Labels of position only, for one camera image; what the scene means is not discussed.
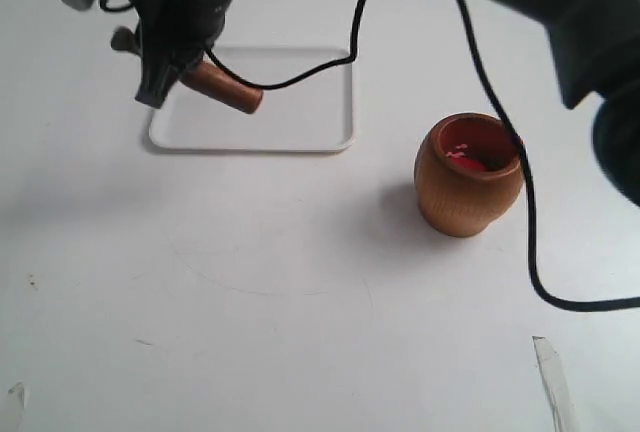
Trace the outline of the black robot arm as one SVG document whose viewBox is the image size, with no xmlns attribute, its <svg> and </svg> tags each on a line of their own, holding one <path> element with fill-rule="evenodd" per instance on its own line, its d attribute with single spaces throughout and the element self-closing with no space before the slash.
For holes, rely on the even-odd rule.
<svg viewBox="0 0 640 432">
<path fill-rule="evenodd" d="M 130 0 L 142 32 L 138 99 L 164 102 L 177 78 L 223 30 L 232 0 Z M 493 0 L 542 24 L 563 103 L 603 98 L 593 129 L 597 161 L 630 201 L 639 199 L 639 0 Z"/>
</svg>

